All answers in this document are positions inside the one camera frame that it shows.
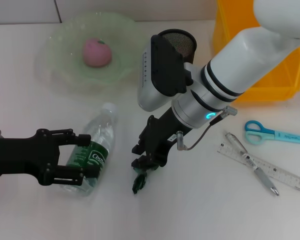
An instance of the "white table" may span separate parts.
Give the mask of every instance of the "white table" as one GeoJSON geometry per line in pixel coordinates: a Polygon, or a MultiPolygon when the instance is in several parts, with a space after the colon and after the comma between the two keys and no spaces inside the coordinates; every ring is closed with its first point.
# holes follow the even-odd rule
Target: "white table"
{"type": "MultiPolygon", "coordinates": [[[[211,54],[213,21],[140,23],[149,36],[169,28],[194,35],[195,64],[211,54]]],[[[34,60],[58,24],[0,25],[0,129],[6,138],[26,138],[36,129],[73,128],[79,134],[105,101],[119,107],[116,146],[95,194],[72,197],[59,186],[40,186],[26,174],[0,178],[0,240],[300,240],[300,192],[274,181],[269,194],[243,165],[216,153],[224,130],[243,139],[248,120],[300,133],[300,93],[287,102],[239,105],[236,117],[211,128],[189,152],[170,150],[166,167],[149,176],[133,195],[131,153],[149,113],[137,104],[136,77],[95,98],[68,98],[34,78],[34,60]]],[[[169,105],[153,112],[160,117],[169,105]]],[[[202,129],[185,136],[191,145],[202,129]]],[[[252,153],[300,176],[300,144],[246,144],[252,153]]],[[[65,164],[72,146],[61,149],[65,164]]]]}

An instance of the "scissors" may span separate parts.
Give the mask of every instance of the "scissors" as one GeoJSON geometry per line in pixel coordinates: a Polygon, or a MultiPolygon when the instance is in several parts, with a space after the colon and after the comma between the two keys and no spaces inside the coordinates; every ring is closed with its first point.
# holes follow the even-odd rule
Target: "scissors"
{"type": "Polygon", "coordinates": [[[247,121],[244,125],[244,129],[246,130],[245,138],[249,143],[254,145],[262,144],[265,140],[276,140],[300,144],[300,135],[271,130],[265,128],[260,122],[255,120],[247,121]],[[249,128],[249,125],[252,124],[256,124],[260,129],[249,128]],[[258,139],[252,139],[251,136],[257,136],[258,139]]]}

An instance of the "yellow plastic container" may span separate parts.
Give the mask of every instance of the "yellow plastic container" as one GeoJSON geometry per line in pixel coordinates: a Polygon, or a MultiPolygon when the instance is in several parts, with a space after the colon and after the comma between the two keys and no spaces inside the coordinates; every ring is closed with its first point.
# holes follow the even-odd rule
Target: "yellow plastic container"
{"type": "MultiPolygon", "coordinates": [[[[260,26],[254,16],[253,0],[217,0],[213,48],[217,54],[243,29],[260,26]]],[[[300,47],[236,102],[275,102],[292,98],[300,91],[300,47]]]]}

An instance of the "ruler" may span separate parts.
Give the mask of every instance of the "ruler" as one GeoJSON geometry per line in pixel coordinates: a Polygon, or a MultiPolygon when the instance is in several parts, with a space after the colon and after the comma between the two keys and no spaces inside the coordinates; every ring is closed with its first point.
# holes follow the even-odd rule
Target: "ruler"
{"type": "Polygon", "coordinates": [[[217,152],[226,157],[229,157],[243,165],[246,165],[247,167],[250,168],[251,166],[245,160],[245,156],[249,156],[250,159],[253,159],[253,161],[257,164],[257,166],[259,168],[261,168],[267,176],[272,177],[272,178],[300,191],[300,177],[292,174],[291,172],[283,170],[282,168],[280,168],[276,165],[273,165],[265,160],[262,160],[256,156],[253,156],[249,153],[240,155],[236,150],[234,150],[226,142],[222,142],[219,145],[217,152]]]}

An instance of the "silver pen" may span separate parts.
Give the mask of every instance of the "silver pen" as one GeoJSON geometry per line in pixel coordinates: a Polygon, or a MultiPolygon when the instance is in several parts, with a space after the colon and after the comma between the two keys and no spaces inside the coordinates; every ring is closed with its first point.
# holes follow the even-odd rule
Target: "silver pen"
{"type": "Polygon", "coordinates": [[[273,182],[269,179],[269,177],[265,174],[265,172],[256,165],[254,159],[249,155],[246,148],[242,145],[239,139],[233,135],[232,133],[228,132],[225,135],[226,139],[231,143],[231,145],[239,151],[240,155],[246,160],[246,162],[254,169],[254,173],[256,176],[261,180],[262,184],[273,192],[276,196],[279,196],[279,192],[273,182]]]}

